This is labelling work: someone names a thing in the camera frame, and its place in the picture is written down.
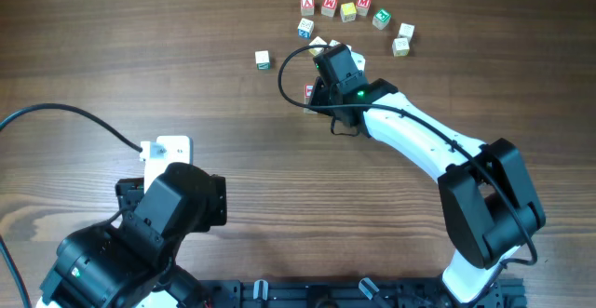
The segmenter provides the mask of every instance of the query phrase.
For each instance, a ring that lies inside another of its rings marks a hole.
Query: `black cable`
[[[66,104],[59,104],[59,103],[40,103],[40,104],[32,105],[32,106],[29,106],[29,107],[26,107],[26,108],[22,108],[22,109],[16,111],[15,113],[11,114],[4,121],[2,121],[2,123],[0,123],[0,131],[2,131],[2,129],[5,128],[8,125],[8,123],[10,123],[10,122],[14,121],[15,119],[17,119],[17,117],[23,116],[24,114],[27,114],[27,113],[30,113],[30,112],[35,112],[35,111],[43,110],[43,109],[63,110],[63,111],[66,111],[66,112],[71,112],[71,113],[80,114],[82,116],[85,116],[86,118],[90,119],[91,121],[99,124],[100,126],[102,126],[103,128],[105,128],[106,130],[108,130],[111,134],[113,134],[114,136],[116,136],[123,143],[127,144],[134,151],[139,152],[139,153],[142,152],[142,147],[141,146],[136,145],[132,141],[129,141],[126,137],[122,136],[121,133],[119,133],[118,131],[116,131],[116,129],[114,129],[109,124],[103,122],[96,115],[94,115],[92,113],[89,113],[89,112],[86,112],[86,111],[84,111],[84,110],[82,110],[80,108],[76,108],[76,107],[69,106],[69,105],[66,105]]]
[[[288,56],[288,58],[286,58],[283,63],[281,64],[281,66],[279,67],[279,73],[278,73],[278,88],[279,88],[279,93],[281,94],[281,96],[289,103],[297,106],[297,107],[301,107],[301,108],[306,108],[306,109],[310,109],[310,110],[332,110],[332,109],[341,109],[341,108],[360,108],[360,109],[381,109],[381,110],[386,110],[386,111],[390,111],[393,113],[397,113],[403,116],[406,116],[410,119],[412,119],[413,121],[417,122],[418,124],[420,124],[421,126],[427,128],[428,130],[432,131],[435,135],[439,136],[439,138],[441,138],[442,140],[444,140],[447,144],[451,145],[457,152],[459,152],[461,155],[463,155],[468,161],[469,163],[476,168],[476,170],[480,173],[480,175],[484,178],[485,182],[492,185],[494,188],[494,191],[499,195],[499,197],[501,198],[501,200],[503,201],[503,203],[505,204],[509,214],[511,215],[511,217],[513,218],[513,220],[515,221],[515,223],[518,226],[518,229],[521,232],[521,235],[523,236],[523,239],[525,241],[525,243],[528,245],[528,248],[530,249],[530,254],[532,255],[532,259],[528,260],[523,260],[523,259],[518,259],[518,258],[507,258],[503,261],[500,262],[500,264],[504,267],[507,268],[507,265],[511,262],[513,263],[518,263],[518,264],[522,264],[522,265],[534,265],[536,264],[536,262],[538,261],[538,252],[536,251],[534,242],[532,241],[532,238],[530,237],[530,235],[528,234],[527,230],[525,230],[525,228],[522,225],[522,221],[520,220],[520,217],[518,216],[517,211],[515,211],[515,208],[511,205],[511,202],[509,201],[509,199],[507,198],[507,196],[505,195],[505,192],[503,191],[503,189],[501,189],[501,187],[499,186],[499,184],[494,180],[493,176],[484,168],[482,167],[480,164],[478,164],[478,162],[476,162],[476,160],[474,159],[474,157],[469,154],[466,150],[464,150],[464,148],[462,148],[457,141],[450,139],[449,137],[447,137],[444,133],[440,132],[437,128],[433,127],[432,125],[430,125],[427,121],[423,120],[422,118],[411,114],[403,109],[400,108],[395,108],[395,107],[391,107],[391,106],[386,106],[386,105],[382,105],[382,104],[365,104],[365,103],[353,103],[353,104],[340,104],[340,105],[327,105],[327,106],[314,106],[314,105],[310,105],[310,104],[303,104],[300,103],[298,101],[292,100],[284,91],[283,91],[283,86],[281,85],[281,76],[283,74],[283,70],[286,67],[286,65],[288,64],[288,62],[290,62],[290,60],[292,58],[294,58],[294,56],[296,56],[298,53],[302,52],[302,51],[306,51],[308,49],[311,48],[316,48],[316,47],[323,47],[323,48],[329,48],[330,46],[328,45],[312,45],[312,46],[307,46],[307,47],[300,47],[297,50],[293,51],[290,56]]]
[[[4,261],[7,262],[7,267],[12,277],[15,279],[15,283],[17,284],[17,288],[19,289],[20,299],[22,300],[22,305],[25,308],[31,308],[31,301],[29,300],[29,294],[27,293],[27,287],[25,287],[25,283],[22,281],[20,277],[19,270],[17,269],[17,265],[15,261],[12,260],[12,256],[10,256],[10,252],[8,252],[7,245],[4,243],[4,239],[0,234],[0,252],[2,253],[2,257],[4,257]]]
[[[76,113],[76,114],[85,116],[86,118],[90,119],[91,121],[97,123],[98,125],[102,126],[106,130],[108,130],[110,133],[112,133],[119,140],[121,140],[122,142],[127,144],[134,151],[137,151],[139,153],[142,152],[142,148],[140,146],[134,144],[132,141],[129,141],[126,137],[122,136],[121,133],[116,131],[116,129],[114,129],[109,124],[105,123],[103,120],[101,120],[96,115],[86,112],[80,108],[76,108],[76,107],[69,106],[66,104],[41,103],[41,104],[36,104],[36,105],[30,106],[30,107],[22,108],[22,109],[18,110],[17,112],[11,114],[9,117],[5,118],[4,121],[2,121],[0,123],[0,131],[2,131],[10,122],[14,121],[19,116],[23,116],[24,114],[27,114],[30,112],[35,112],[38,110],[44,110],[44,109],[64,110],[67,112],[72,112],[72,113]],[[102,222],[98,223],[98,225],[104,225],[104,224],[106,224],[106,222],[107,222],[107,224],[111,223],[118,216],[120,216],[120,214],[122,214],[122,212],[124,210],[128,210],[128,209],[123,208],[123,209],[118,210],[116,212],[116,214],[114,216],[112,216],[112,218],[108,219],[107,221],[102,221]],[[17,288],[19,289],[20,298],[22,299],[22,305],[25,308],[31,308],[31,301],[29,299],[29,294],[27,293],[27,288],[25,287],[25,284],[22,281],[22,278],[20,277],[20,273],[19,273],[19,270],[17,269],[17,265],[12,260],[12,257],[10,256],[10,252],[8,252],[7,245],[5,244],[4,239],[2,238],[1,234],[0,234],[0,253],[2,253],[4,260],[7,263],[8,270],[12,274],[12,277],[14,278],[15,283],[17,284]]]

